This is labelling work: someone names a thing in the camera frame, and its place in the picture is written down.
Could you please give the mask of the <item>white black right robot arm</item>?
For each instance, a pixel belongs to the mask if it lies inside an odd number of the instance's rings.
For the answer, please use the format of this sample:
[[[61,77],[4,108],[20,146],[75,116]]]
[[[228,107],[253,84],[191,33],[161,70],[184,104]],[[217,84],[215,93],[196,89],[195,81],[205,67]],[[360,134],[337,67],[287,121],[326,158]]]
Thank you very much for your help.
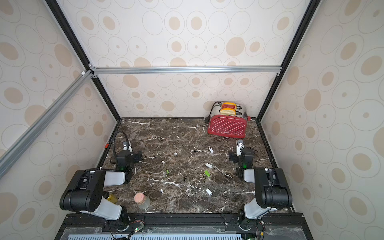
[[[270,212],[290,208],[293,203],[284,171],[280,168],[254,167],[255,155],[254,149],[244,146],[229,152],[229,161],[238,165],[238,177],[255,187],[255,197],[244,205],[244,216],[249,220],[260,220]]]

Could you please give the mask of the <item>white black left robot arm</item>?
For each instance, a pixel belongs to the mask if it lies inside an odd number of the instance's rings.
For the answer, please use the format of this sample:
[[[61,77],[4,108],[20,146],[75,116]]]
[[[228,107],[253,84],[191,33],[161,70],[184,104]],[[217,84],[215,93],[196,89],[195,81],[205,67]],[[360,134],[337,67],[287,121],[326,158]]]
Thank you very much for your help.
[[[91,214],[107,221],[130,221],[125,207],[104,198],[104,188],[128,184],[135,170],[135,164],[143,160],[141,151],[133,153],[123,150],[117,154],[114,169],[78,170],[63,192],[59,205],[64,211]]]

